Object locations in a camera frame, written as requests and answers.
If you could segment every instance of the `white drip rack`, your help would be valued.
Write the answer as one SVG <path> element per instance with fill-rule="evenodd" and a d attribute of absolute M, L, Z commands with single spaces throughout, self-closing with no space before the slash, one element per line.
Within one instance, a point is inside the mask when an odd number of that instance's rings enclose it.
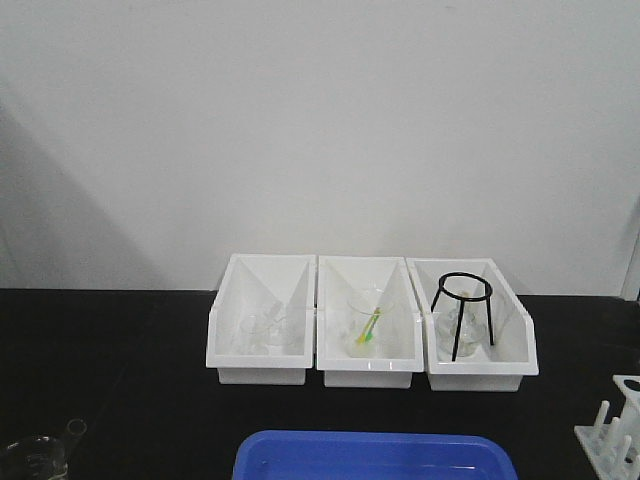
<path fill-rule="evenodd" d="M 640 477 L 640 376 L 614 375 L 626 401 L 619 417 L 604 421 L 609 402 L 604 400 L 593 426 L 574 430 L 601 480 L 638 480 Z"/>

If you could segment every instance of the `clear glass container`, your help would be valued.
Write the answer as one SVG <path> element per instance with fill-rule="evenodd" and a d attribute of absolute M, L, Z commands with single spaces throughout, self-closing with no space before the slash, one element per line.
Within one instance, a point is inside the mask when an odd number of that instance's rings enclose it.
<path fill-rule="evenodd" d="M 438 318 L 438 343 L 447 353 L 453 353 L 459 312 L 460 305 Z M 476 321 L 476 316 L 467 305 L 462 314 L 457 356 L 468 357 L 473 355 L 486 335 L 487 327 Z"/>
<path fill-rule="evenodd" d="M 0 449 L 0 480 L 67 480 L 67 459 L 87 431 L 70 420 L 60 438 L 34 435 Z"/>

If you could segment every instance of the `white plastic tray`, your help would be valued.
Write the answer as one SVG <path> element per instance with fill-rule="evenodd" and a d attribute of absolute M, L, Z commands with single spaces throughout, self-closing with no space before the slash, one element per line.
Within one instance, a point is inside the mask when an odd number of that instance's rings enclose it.
<path fill-rule="evenodd" d="M 407 264 L 424 316 L 425 364 L 432 390 L 517 391 L 523 375 L 538 374 L 533 320 L 493 260 L 408 258 Z M 456 301 L 441 294 L 436 311 L 431 312 L 438 280 L 454 271 L 479 275 L 493 287 L 491 312 L 495 335 L 493 347 L 487 340 L 473 355 L 458 357 L 455 362 L 451 361 L 450 353 L 438 346 L 436 322 L 441 314 L 455 307 Z M 447 288 L 468 287 L 465 279 L 451 278 Z M 472 307 L 477 309 L 476 315 L 486 322 L 484 304 L 476 305 Z"/>
<path fill-rule="evenodd" d="M 315 255 L 231 256 L 209 314 L 206 365 L 220 383 L 304 384 L 316 269 Z"/>
<path fill-rule="evenodd" d="M 422 320 L 405 261 L 401 257 L 320 256 L 318 266 L 317 368 L 328 387 L 408 388 L 412 372 L 424 371 Z M 345 347 L 349 298 L 375 289 L 392 302 L 376 325 L 384 349 L 353 358 Z"/>

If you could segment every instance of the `white wall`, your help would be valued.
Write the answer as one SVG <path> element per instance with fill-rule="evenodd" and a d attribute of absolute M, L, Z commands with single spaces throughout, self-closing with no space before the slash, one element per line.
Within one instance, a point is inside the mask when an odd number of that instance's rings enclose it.
<path fill-rule="evenodd" d="M 490 256 L 620 294 L 640 3 L 13 0 L 2 286 L 213 289 L 232 252 Z"/>

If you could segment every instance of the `black countertop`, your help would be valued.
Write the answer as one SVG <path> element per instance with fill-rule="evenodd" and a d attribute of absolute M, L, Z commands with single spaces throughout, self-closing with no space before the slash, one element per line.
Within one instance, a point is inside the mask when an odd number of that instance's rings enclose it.
<path fill-rule="evenodd" d="M 73 479 L 229 479 L 266 429 L 468 434 L 511 457 L 521 480 L 596 479 L 574 433 L 614 374 L 640 374 L 640 307 L 601 297 L 520 297 L 540 375 L 517 393 L 220 385 L 204 366 L 214 292 L 0 290 L 0 445 L 84 418 Z"/>

